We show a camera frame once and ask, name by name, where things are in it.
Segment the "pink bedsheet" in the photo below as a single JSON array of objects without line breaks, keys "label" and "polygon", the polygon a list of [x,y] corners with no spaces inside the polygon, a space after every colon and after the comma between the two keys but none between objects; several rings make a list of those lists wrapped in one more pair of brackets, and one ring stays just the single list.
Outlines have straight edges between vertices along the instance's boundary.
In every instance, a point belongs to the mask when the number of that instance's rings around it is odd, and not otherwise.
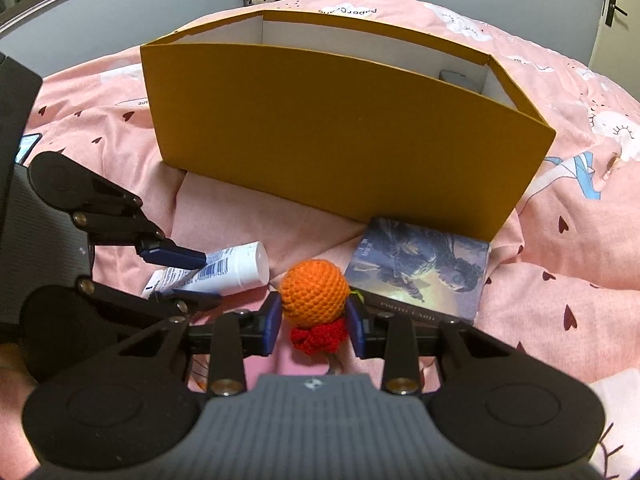
[{"label": "pink bedsheet", "polygon": [[[268,6],[380,20],[489,52],[556,129],[548,157],[492,243],[476,325],[594,383],[608,431],[593,463],[607,478],[629,478],[640,468],[638,102],[581,63],[431,4],[284,0]],[[269,90],[277,98],[282,89]],[[137,193],[146,215],[179,244],[212,251],[263,241],[272,285],[305,258],[346,266],[361,224],[165,166],[145,99],[138,47],[50,76],[28,126],[28,132],[44,134],[33,155],[63,151]],[[259,116],[244,120],[247,128],[260,127]],[[99,282],[139,294],[153,270],[131,248],[97,250]],[[228,298],[224,309],[257,308],[266,293]],[[287,337],[284,328],[273,356],[246,361],[250,385],[264,372],[325,373],[323,358],[293,350]],[[339,357],[346,372],[365,371],[380,382],[380,361],[357,360],[347,344]],[[429,364],[423,363],[426,385],[435,388]],[[14,372],[0,373],[0,476],[13,480],[36,464],[19,425],[30,385]]]}]

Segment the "orange crochet ball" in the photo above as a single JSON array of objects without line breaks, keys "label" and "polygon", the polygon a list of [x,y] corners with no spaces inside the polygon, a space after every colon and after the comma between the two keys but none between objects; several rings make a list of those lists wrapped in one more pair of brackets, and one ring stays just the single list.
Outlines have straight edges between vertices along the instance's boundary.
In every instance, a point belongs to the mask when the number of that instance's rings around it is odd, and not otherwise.
[{"label": "orange crochet ball", "polygon": [[284,315],[295,326],[311,328],[344,314],[349,285],[326,260],[307,260],[289,269],[280,285]]}]

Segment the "book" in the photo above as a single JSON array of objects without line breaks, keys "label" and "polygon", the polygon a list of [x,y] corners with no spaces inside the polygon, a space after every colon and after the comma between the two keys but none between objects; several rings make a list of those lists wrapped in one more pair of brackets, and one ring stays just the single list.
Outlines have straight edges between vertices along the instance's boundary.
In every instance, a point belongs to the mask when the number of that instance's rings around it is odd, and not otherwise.
[{"label": "book", "polygon": [[345,272],[370,308],[436,325],[473,323],[489,244],[384,218],[372,218]]}]

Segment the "smartphone screen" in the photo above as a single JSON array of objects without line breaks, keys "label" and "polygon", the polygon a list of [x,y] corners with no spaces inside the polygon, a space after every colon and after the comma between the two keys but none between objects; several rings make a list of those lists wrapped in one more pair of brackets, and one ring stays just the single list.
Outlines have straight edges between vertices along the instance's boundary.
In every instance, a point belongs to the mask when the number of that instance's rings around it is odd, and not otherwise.
[{"label": "smartphone screen", "polygon": [[36,145],[36,143],[42,138],[42,134],[29,134],[22,136],[20,139],[20,149],[18,150],[18,154],[15,156],[15,161],[18,164],[23,164],[27,157],[31,153],[31,150]]}]

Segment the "open box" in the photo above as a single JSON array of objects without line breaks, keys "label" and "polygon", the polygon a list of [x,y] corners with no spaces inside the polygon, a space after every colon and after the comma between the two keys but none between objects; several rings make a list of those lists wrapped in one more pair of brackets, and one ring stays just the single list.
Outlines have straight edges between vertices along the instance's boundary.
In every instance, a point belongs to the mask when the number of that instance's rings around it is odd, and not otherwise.
[{"label": "open box", "polygon": [[365,19],[255,10],[141,54],[165,163],[363,222],[492,240],[555,136],[492,56]]}]

